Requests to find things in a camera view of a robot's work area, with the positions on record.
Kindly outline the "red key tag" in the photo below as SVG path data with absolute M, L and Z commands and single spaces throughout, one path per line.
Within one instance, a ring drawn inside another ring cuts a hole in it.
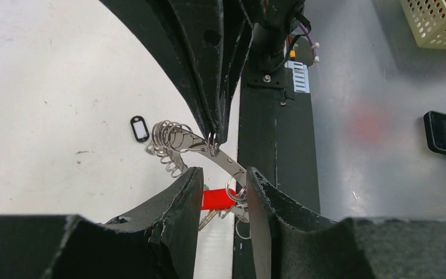
M 203 191 L 201 210 L 228 210 L 236 203 L 230 196 L 235 196 L 236 192 L 229 189 L 228 195 L 225 188 L 209 189 Z

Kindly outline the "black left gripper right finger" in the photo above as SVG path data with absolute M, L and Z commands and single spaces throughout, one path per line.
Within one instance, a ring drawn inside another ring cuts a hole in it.
M 446 278 L 446 218 L 335 222 L 253 167 L 247 205 L 257 278 Z

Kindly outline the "black key tag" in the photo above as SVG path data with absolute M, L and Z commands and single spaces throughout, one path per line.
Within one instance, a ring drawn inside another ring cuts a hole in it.
M 130 125 L 134 138 L 137 142 L 146 142 L 149 137 L 149 129 L 146 125 L 145 119 L 142 116 L 134 116 L 130 120 Z

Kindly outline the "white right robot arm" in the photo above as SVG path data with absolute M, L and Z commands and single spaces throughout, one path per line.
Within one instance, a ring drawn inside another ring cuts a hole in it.
M 104 1 L 181 94 L 205 139 L 228 138 L 231 102 L 246 67 L 278 72 L 303 1 Z

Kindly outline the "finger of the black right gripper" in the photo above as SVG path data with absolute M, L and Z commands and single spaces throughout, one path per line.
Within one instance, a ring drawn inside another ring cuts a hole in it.
M 222 1 L 103 1 L 155 58 L 204 136 L 223 138 Z
M 252 40 L 252 23 L 243 1 L 222 1 L 221 36 L 217 48 L 217 86 L 207 97 L 210 132 L 216 143 L 228 138 L 231 103 L 240 80 Z

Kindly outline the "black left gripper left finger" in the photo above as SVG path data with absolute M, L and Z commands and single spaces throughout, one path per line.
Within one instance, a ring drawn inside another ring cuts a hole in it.
M 192 278 L 203 184 L 192 167 L 105 224 L 0 215 L 0 278 Z

